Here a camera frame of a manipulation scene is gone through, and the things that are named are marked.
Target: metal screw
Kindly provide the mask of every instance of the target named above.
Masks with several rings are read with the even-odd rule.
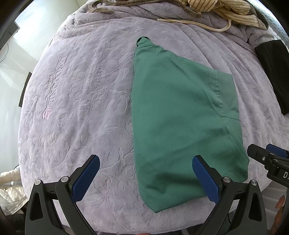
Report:
[[[40,180],[40,179],[37,179],[37,180],[34,182],[35,185],[39,185],[40,183],[41,183],[41,180]]]
[[[226,176],[226,177],[223,178],[223,181],[226,182],[226,183],[230,183],[231,179],[228,176]]]
[[[67,176],[64,176],[64,177],[61,178],[61,182],[64,183],[64,182],[67,182],[67,181],[68,181],[68,177]]]
[[[253,179],[253,180],[251,181],[251,184],[254,185],[254,186],[256,186],[256,185],[258,184],[258,182]]]

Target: gray blanket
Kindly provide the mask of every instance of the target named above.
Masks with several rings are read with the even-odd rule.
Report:
[[[227,24],[213,13],[194,19],[169,3],[108,8],[115,12],[86,13],[84,5],[70,15],[33,71],[18,140],[25,192],[30,195],[36,179],[58,181],[96,154],[101,168],[77,204],[93,229],[161,233],[200,224],[214,207],[206,197],[155,214],[139,195],[131,127],[136,40],[147,36],[179,56],[231,73],[244,147],[272,143],[288,149],[289,118],[281,114],[253,49],[272,40],[273,33],[246,26],[215,33],[194,25],[156,21],[171,17],[216,28]],[[248,173],[248,180],[258,180],[262,190],[270,183],[264,167],[254,160]],[[60,217],[68,225],[62,214]]]

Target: striped fabric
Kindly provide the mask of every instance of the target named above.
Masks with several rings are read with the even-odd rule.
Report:
[[[191,8],[199,12],[213,11],[226,20],[266,30],[255,9],[243,0],[188,0]]]
[[[257,17],[255,8],[243,0],[188,0],[190,7],[197,12],[213,11],[222,18],[228,21],[228,25],[221,29],[215,29],[204,24],[194,21],[178,20],[178,19],[158,19],[158,21],[170,23],[193,24],[204,29],[214,32],[224,32],[231,27],[231,22],[236,22],[242,25],[252,26],[255,28],[267,30],[266,24]]]

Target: white wall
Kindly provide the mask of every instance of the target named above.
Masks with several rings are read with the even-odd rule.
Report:
[[[78,8],[76,0],[34,0],[16,19],[20,30],[0,63],[0,172],[18,165],[18,103],[28,72],[33,72],[61,23]],[[0,51],[0,61],[7,48]]]

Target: green shirt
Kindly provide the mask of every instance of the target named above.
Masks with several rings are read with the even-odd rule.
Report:
[[[192,170],[201,155],[233,181],[247,179],[231,74],[137,41],[132,89],[134,158],[143,201],[154,212],[206,196]]]

